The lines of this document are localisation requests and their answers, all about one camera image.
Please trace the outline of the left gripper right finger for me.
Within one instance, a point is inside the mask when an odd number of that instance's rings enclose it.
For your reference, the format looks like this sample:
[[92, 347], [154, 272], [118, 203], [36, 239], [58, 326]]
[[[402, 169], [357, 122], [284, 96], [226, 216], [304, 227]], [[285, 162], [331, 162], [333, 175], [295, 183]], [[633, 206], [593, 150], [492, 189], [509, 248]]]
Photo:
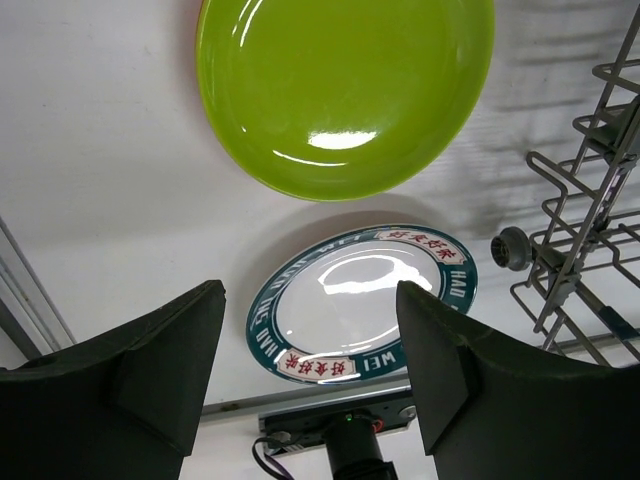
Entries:
[[441, 479], [635, 479], [639, 369], [530, 346], [410, 281], [396, 314], [425, 453]]

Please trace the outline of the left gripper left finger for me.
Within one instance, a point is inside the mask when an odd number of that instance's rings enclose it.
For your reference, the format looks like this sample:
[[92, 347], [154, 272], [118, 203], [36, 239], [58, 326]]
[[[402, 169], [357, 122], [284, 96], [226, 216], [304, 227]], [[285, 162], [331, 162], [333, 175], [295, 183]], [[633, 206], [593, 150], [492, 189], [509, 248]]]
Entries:
[[5, 479], [176, 479], [192, 453], [225, 289], [166, 305], [1, 373]]

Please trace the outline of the white plate teal rim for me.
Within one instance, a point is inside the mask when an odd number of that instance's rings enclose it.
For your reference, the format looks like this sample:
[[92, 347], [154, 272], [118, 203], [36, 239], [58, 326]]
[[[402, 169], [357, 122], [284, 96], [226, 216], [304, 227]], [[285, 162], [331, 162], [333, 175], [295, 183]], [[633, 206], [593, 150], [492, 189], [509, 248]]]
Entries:
[[401, 370], [401, 281], [466, 313], [478, 272], [459, 240], [430, 227], [382, 225], [337, 235], [266, 280], [247, 314], [249, 350], [269, 373], [299, 384], [347, 384]]

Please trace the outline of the lime green plate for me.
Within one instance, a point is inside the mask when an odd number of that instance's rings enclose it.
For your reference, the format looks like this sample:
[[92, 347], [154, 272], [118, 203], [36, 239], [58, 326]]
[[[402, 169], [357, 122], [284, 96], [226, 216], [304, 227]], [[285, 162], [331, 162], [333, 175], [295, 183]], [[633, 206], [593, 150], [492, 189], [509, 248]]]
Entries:
[[490, 1], [206, 1], [195, 64], [231, 159], [283, 194], [367, 198], [464, 127], [493, 53]]

